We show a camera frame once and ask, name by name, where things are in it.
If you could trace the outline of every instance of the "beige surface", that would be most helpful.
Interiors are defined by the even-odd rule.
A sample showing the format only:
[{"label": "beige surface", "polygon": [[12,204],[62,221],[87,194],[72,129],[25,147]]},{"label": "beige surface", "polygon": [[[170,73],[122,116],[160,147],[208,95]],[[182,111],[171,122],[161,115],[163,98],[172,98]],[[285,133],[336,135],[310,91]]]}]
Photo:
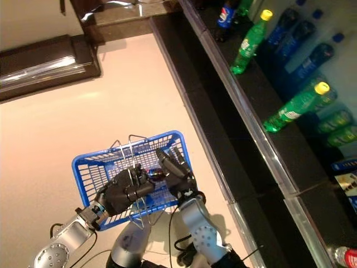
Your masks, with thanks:
[{"label": "beige surface", "polygon": [[[226,241],[244,257],[239,233],[153,35],[110,42],[100,48],[99,59],[99,79],[0,105],[0,267],[27,267],[47,243],[50,226],[82,206],[71,169],[75,156],[106,149],[115,139],[126,143],[132,133],[153,136],[169,130],[184,134],[207,208],[226,230]],[[176,232],[184,232],[179,215],[175,218]],[[89,256],[111,248],[123,227],[100,232]],[[165,215],[153,228],[145,255],[165,266],[167,227]],[[107,253],[86,267],[105,267],[106,259]]]},{"label": "beige surface", "polygon": [[58,0],[0,0],[0,50],[83,34],[70,0],[65,0],[65,6],[63,16]]}]

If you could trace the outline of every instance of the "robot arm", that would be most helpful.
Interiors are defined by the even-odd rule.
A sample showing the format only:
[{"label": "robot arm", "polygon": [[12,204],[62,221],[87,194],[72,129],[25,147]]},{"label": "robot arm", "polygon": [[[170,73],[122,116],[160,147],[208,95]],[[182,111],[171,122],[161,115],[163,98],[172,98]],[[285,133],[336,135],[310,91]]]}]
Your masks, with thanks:
[{"label": "robot arm", "polygon": [[[196,250],[206,257],[213,268],[247,268],[234,250],[222,241],[218,229],[209,219],[204,195],[197,190],[190,167],[178,149],[175,153],[176,157],[172,152],[156,151],[167,186],[178,198],[182,219],[194,239]],[[124,212],[134,201],[154,189],[154,183],[140,165],[121,171],[97,193],[90,206],[83,210],[76,209],[77,215],[56,231],[30,267],[65,268],[73,253],[95,230],[99,230],[104,220]],[[127,225],[114,244],[107,267],[140,267],[149,233],[150,228],[139,229],[133,223]]]},{"label": "robot arm", "polygon": [[175,148],[176,157],[157,149],[161,168],[166,172],[167,186],[178,198],[178,208],[187,225],[197,252],[204,255],[212,268],[247,268],[210,220],[203,193],[197,190],[195,177]]},{"label": "robot arm", "polygon": [[124,212],[135,200],[154,191],[154,183],[140,165],[129,172],[123,170],[101,188],[90,206],[76,209],[77,214],[54,233],[30,267],[65,268],[73,253],[99,230],[104,220]]}]

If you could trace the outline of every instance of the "yellow bottle cap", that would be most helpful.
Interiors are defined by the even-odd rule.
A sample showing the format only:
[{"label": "yellow bottle cap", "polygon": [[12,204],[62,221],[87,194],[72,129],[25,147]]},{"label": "yellow bottle cap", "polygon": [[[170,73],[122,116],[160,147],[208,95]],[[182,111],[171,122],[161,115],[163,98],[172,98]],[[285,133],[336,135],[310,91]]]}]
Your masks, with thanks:
[{"label": "yellow bottle cap", "polygon": [[260,14],[260,18],[264,21],[269,21],[273,16],[273,12],[268,9],[264,9],[262,14]]},{"label": "yellow bottle cap", "polygon": [[315,85],[314,89],[317,94],[324,95],[329,92],[330,86],[325,82],[319,82]]}]

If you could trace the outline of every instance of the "blue bottle cap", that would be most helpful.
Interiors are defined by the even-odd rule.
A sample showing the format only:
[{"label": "blue bottle cap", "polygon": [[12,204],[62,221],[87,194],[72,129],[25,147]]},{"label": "blue bottle cap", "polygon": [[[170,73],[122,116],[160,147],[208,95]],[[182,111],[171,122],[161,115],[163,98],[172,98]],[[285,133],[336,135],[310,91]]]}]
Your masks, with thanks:
[{"label": "blue bottle cap", "polygon": [[324,12],[321,9],[317,9],[313,12],[312,17],[318,20],[323,14]]},{"label": "blue bottle cap", "polygon": [[303,4],[305,4],[305,2],[306,2],[306,0],[296,0],[296,4],[298,5],[298,6],[303,6]]},{"label": "blue bottle cap", "polygon": [[345,38],[344,34],[339,32],[337,34],[335,34],[333,37],[332,37],[332,40],[335,41],[336,43],[339,43],[341,42],[343,39]]}]

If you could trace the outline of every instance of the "metal robot arm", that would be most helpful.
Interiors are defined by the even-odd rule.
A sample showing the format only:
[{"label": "metal robot arm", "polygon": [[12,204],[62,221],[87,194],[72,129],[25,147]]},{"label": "metal robot arm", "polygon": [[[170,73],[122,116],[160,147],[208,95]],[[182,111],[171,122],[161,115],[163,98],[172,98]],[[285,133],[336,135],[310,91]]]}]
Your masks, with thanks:
[{"label": "metal robot arm", "polygon": [[195,177],[178,149],[175,148],[176,156],[161,149],[157,149],[156,154],[166,172],[169,190],[178,198],[178,208],[197,252],[203,254],[213,268],[247,268],[210,220],[204,194],[197,190]]},{"label": "metal robot arm", "polygon": [[134,201],[155,189],[140,165],[123,170],[96,195],[93,203],[62,225],[36,255],[33,268],[65,268],[73,253],[100,229],[109,216],[124,212]]}]

